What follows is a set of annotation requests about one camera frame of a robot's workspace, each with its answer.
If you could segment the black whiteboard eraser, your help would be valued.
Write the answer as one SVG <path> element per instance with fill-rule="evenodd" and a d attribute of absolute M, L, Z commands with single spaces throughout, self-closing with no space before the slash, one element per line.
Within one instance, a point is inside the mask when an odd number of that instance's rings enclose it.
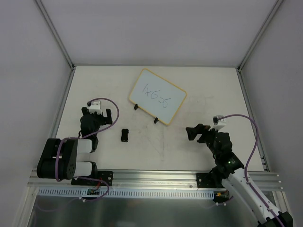
<path fill-rule="evenodd" d="M 128 129 L 122 129 L 121 130 L 121 141 L 122 142 L 128 142 L 128 134 L 129 134 L 129 130 Z"/>

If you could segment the yellow framed small whiteboard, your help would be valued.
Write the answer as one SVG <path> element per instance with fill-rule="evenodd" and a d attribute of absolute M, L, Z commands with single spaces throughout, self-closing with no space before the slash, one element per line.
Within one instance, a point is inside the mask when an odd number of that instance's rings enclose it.
<path fill-rule="evenodd" d="M 170 125 L 187 92 L 148 69 L 140 72 L 129 101 L 161 123 Z"/>

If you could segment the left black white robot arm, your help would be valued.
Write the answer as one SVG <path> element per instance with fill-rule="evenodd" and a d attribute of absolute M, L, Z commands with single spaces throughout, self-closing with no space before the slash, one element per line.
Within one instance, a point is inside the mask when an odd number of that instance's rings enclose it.
<path fill-rule="evenodd" d="M 70 180 L 74 178 L 80 169 L 76 163 L 77 155 L 80 153 L 93 153 L 98 146 L 98 130 L 101 126 L 113 123 L 110 109 L 106 115 L 101 110 L 90 112 L 88 107 L 81 109 L 80 131 L 78 135 L 82 138 L 61 140 L 49 138 L 37 165 L 37 176 L 39 178 Z"/>

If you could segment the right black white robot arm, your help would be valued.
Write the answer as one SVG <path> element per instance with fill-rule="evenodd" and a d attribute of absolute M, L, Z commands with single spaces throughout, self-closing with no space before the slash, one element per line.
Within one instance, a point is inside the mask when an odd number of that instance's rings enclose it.
<path fill-rule="evenodd" d="M 227 132 L 219 132 L 208 125 L 198 124 L 186 128 L 190 141 L 205 144 L 211 151 L 215 167 L 201 179 L 205 184 L 224 187 L 245 210 L 258 227 L 292 227 L 291 214 L 282 212 L 264 195 L 249 176 L 244 164 L 232 151 L 232 142 Z"/>

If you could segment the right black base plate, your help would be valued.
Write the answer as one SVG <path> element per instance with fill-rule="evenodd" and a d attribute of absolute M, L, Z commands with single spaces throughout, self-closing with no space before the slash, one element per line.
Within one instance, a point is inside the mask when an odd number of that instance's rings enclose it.
<path fill-rule="evenodd" d="M 223 188 L 222 178 L 214 173 L 197 173 L 196 184 L 198 188 Z"/>

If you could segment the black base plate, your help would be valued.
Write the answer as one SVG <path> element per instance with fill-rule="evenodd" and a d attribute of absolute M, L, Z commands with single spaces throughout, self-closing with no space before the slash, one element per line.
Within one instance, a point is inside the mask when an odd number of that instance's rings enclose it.
<path fill-rule="evenodd" d="M 100 183 L 101 186 L 105 186 L 104 183 L 96 181 L 97 179 L 106 182 L 109 186 L 112 186 L 113 172 L 112 171 L 97 171 L 89 176 L 78 177 L 71 180 L 71 185 L 75 186 L 97 186 Z"/>
<path fill-rule="evenodd" d="M 214 173 L 197 173 L 196 184 L 198 188 L 223 188 L 222 178 Z"/>

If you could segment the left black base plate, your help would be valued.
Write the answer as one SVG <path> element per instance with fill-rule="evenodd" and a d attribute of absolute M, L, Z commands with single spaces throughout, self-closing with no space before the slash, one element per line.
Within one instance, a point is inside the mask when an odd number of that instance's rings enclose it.
<path fill-rule="evenodd" d="M 105 186 L 104 183 L 96 181 L 97 179 L 106 182 L 109 186 L 112 186 L 113 172 L 112 171 L 97 171 L 89 176 L 78 177 L 71 180 L 71 185 L 75 186 L 97 186 L 100 183 L 101 186 Z"/>

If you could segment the aluminium mounting rail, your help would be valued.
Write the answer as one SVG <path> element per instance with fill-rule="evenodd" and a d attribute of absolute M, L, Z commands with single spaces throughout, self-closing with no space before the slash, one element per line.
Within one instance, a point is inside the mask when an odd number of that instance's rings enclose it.
<path fill-rule="evenodd" d="M 196 190 L 198 171 L 111 170 L 113 189 Z M 262 191 L 283 191 L 282 179 L 274 172 L 249 172 Z"/>

